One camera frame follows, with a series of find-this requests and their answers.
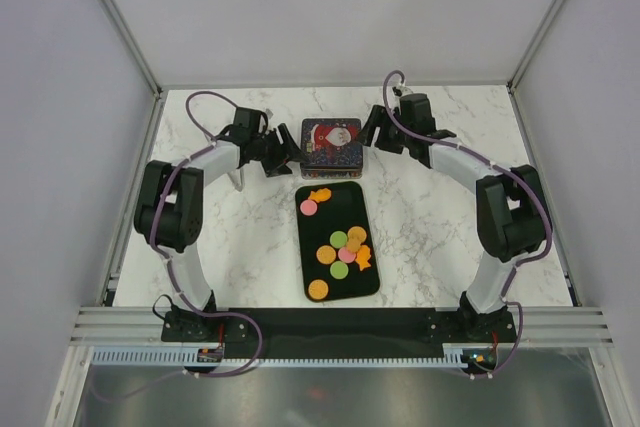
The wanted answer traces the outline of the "square cookie tin box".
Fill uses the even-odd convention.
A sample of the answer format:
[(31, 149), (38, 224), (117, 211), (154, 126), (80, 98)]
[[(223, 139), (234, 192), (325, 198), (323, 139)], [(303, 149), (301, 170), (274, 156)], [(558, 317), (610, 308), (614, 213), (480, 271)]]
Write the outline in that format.
[(301, 175), (307, 180), (316, 179), (359, 179), (362, 169), (311, 168), (302, 166)]

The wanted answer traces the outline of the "gold tin lid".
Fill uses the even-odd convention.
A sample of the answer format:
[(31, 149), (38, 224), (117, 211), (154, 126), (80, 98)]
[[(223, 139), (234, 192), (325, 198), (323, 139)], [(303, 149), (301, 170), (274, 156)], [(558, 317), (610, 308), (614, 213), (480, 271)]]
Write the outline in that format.
[(306, 118), (301, 123), (301, 148), (308, 170), (355, 171), (363, 167), (363, 146), (356, 140), (357, 118)]

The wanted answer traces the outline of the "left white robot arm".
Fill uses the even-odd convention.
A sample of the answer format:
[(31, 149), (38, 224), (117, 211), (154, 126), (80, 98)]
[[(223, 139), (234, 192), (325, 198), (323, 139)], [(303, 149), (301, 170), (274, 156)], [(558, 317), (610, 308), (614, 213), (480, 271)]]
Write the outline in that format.
[(307, 160), (286, 125), (269, 128), (265, 112), (238, 107), (233, 122), (209, 136), (204, 148), (175, 164), (147, 163), (134, 229), (163, 262), (176, 303), (189, 310), (184, 330), (195, 340), (210, 340), (219, 327), (215, 295), (197, 248), (205, 188), (250, 162), (260, 163), (267, 177), (277, 177), (292, 173), (291, 162)]

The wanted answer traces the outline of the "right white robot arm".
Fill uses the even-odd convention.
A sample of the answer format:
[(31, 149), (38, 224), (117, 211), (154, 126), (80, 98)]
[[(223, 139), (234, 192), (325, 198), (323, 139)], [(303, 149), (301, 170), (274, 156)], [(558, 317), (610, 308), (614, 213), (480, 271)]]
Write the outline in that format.
[(519, 268), (546, 256), (552, 225), (537, 170), (506, 168), (436, 126), (427, 95), (405, 94), (395, 108), (375, 105), (357, 135), (364, 146), (401, 154), (465, 187), (475, 196), (476, 231), (484, 249), (470, 287), (460, 299), (457, 329), (469, 341), (491, 333), (490, 314), (506, 305)]

